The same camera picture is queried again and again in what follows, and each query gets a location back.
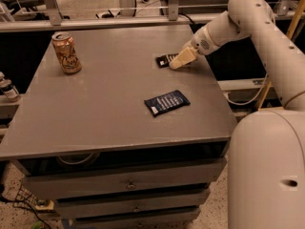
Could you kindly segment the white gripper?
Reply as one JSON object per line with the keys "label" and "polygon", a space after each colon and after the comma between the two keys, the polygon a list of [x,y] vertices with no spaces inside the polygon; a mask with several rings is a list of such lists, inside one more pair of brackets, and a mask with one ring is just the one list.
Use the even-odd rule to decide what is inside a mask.
{"label": "white gripper", "polygon": [[219,49],[219,46],[214,43],[208,26],[199,29],[182,47],[182,51],[170,62],[170,68],[177,70],[193,61],[195,61],[197,54],[209,55]]}

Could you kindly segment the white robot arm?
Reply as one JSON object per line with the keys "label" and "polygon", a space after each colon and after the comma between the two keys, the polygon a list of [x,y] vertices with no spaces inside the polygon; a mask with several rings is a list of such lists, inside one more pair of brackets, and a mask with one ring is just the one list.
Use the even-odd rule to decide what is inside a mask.
{"label": "white robot arm", "polygon": [[275,25],[265,0],[229,0],[170,63],[248,37],[280,100],[234,128],[228,161],[229,229],[305,229],[305,54]]}

